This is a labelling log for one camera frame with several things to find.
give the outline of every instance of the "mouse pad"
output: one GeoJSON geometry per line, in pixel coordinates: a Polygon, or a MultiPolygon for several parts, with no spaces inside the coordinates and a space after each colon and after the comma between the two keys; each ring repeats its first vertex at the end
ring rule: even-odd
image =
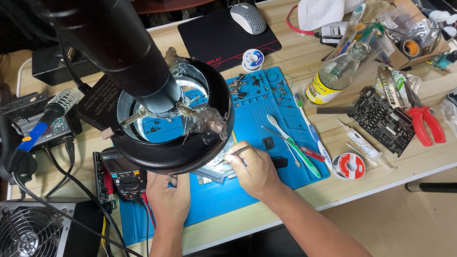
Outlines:
{"type": "Polygon", "coordinates": [[[241,65],[246,50],[255,48],[267,55],[281,49],[268,25],[262,34],[249,34],[232,19],[230,8],[182,23],[178,31],[190,57],[218,72],[241,65]]]}

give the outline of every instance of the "white mouse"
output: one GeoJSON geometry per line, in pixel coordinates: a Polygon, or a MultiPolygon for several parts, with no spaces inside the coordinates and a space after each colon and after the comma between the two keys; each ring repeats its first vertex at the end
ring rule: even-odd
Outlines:
{"type": "Polygon", "coordinates": [[[258,35],[266,29],[265,19],[253,5],[236,4],[230,9],[230,14],[233,20],[249,34],[258,35]]]}

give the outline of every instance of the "circuit board on mat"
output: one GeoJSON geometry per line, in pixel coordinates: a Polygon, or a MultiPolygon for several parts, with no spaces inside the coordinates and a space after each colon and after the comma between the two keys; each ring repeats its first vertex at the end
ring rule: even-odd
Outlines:
{"type": "Polygon", "coordinates": [[[400,157],[415,135],[411,118],[400,109],[392,109],[386,97],[371,86],[360,91],[355,107],[357,113],[348,116],[400,157]]]}

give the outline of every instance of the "blue silicone mat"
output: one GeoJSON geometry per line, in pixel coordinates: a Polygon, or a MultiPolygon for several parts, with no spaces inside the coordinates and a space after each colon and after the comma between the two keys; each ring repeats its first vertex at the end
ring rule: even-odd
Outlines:
{"type": "MultiPolygon", "coordinates": [[[[233,80],[235,78],[226,80],[226,82],[229,84],[233,80]]],[[[266,118],[267,114],[271,114],[278,121],[279,126],[297,144],[304,145],[318,152],[306,123],[298,107],[295,106],[292,93],[287,86],[286,80],[281,75],[280,69],[273,67],[246,74],[243,82],[246,82],[246,84],[241,86],[239,91],[247,92],[246,97],[235,100],[236,95],[232,95],[235,110],[234,134],[236,141],[247,140],[253,146],[261,150],[266,150],[262,139],[271,136],[274,148],[267,152],[272,158],[278,156],[287,158],[287,167],[279,168],[277,171],[281,181],[292,189],[329,177],[330,173],[323,162],[309,157],[321,174],[321,178],[317,178],[306,168],[298,154],[294,153],[297,160],[301,163],[301,168],[298,168],[286,142],[260,127],[263,125],[278,133],[276,128],[266,118]],[[260,88],[252,85],[254,76],[261,78],[263,84],[260,83],[260,88]],[[284,82],[283,90],[286,91],[285,96],[280,95],[280,86],[278,86],[280,81],[284,82]]],[[[201,93],[197,90],[190,90],[185,95],[193,99],[198,95],[201,96],[201,93]]],[[[193,102],[191,107],[197,107],[206,101],[207,99],[201,96],[193,102]]],[[[186,119],[181,117],[172,118],[171,122],[163,119],[145,118],[143,119],[144,135],[151,142],[170,140],[183,133],[183,123],[185,122],[186,119]]],[[[189,226],[258,202],[258,200],[248,195],[239,186],[236,177],[231,179],[226,177],[222,184],[218,182],[198,184],[195,174],[191,173],[190,177],[191,209],[184,226],[189,226]]],[[[149,219],[146,217],[144,207],[134,202],[119,201],[119,209],[125,243],[131,245],[146,240],[146,221],[149,219]]],[[[153,234],[154,229],[150,223],[149,238],[153,234]]]]}

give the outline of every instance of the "yellow label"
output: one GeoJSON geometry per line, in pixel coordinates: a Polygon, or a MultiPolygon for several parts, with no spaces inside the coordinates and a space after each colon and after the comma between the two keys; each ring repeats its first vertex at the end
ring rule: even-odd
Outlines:
{"type": "Polygon", "coordinates": [[[314,104],[324,105],[333,100],[343,90],[334,90],[326,87],[319,78],[319,72],[306,86],[306,97],[314,104]]]}

